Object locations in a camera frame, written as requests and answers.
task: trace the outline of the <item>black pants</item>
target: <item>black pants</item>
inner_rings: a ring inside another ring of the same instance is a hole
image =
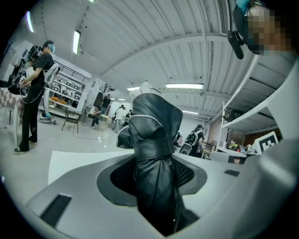
[[[97,115],[88,115],[89,118],[92,118],[93,122],[92,122],[92,127],[94,127],[94,124],[99,124],[99,117]]]
[[[22,141],[19,145],[21,151],[29,151],[29,139],[37,142],[37,114],[38,105],[43,96],[43,88],[30,89],[28,96],[24,99],[24,112],[22,123]]]

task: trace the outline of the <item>floor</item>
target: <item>floor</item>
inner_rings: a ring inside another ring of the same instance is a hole
[[[4,128],[3,110],[0,109],[0,174],[5,177],[5,185],[15,199],[23,204],[47,186],[53,150],[75,153],[123,150],[116,147],[117,134],[111,128],[104,133],[92,129],[89,121],[86,126],[79,124],[77,134],[72,123],[67,122],[61,131],[64,119],[56,116],[55,120],[57,125],[38,122],[38,144],[30,145],[26,154],[15,155],[13,126]],[[18,138],[21,140],[21,126],[18,127]]]

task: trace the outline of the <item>fluorescent light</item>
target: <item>fluorescent light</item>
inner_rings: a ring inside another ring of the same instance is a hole
[[[179,83],[179,84],[175,84],[175,83],[167,83],[166,84],[167,88],[180,88],[180,89],[196,89],[196,90],[202,90],[204,88],[204,84],[198,83],[198,84],[194,84],[194,83]]]
[[[139,89],[139,86],[138,87],[133,87],[133,88],[128,88],[128,91],[134,91],[134,90],[138,90]]]
[[[185,113],[190,113],[190,114],[198,114],[197,112],[192,112],[192,111],[186,111],[186,110],[182,110]]]
[[[32,24],[31,24],[31,18],[30,18],[30,12],[29,12],[29,11],[27,11],[27,13],[26,13],[26,18],[27,18],[27,23],[28,23],[28,26],[29,26],[30,31],[31,31],[31,32],[34,32],[34,31],[33,31]]]
[[[75,54],[78,53],[78,46],[79,46],[80,35],[81,35],[81,33],[79,31],[75,31],[74,32],[73,52]]]

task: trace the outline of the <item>ceiling duct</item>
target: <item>ceiling duct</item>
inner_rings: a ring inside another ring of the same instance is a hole
[[[217,12],[220,26],[220,33],[227,35],[230,26],[228,0],[216,0],[218,4]]]

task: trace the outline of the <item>sneaker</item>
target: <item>sneaker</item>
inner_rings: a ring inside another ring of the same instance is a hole
[[[19,147],[14,149],[14,153],[16,155],[22,155],[22,154],[25,154],[27,152],[29,152],[29,150],[28,151],[21,151]]]
[[[30,144],[34,144],[34,145],[37,144],[37,142],[33,142],[33,141],[31,141],[31,140],[29,140],[29,143],[30,143]]]

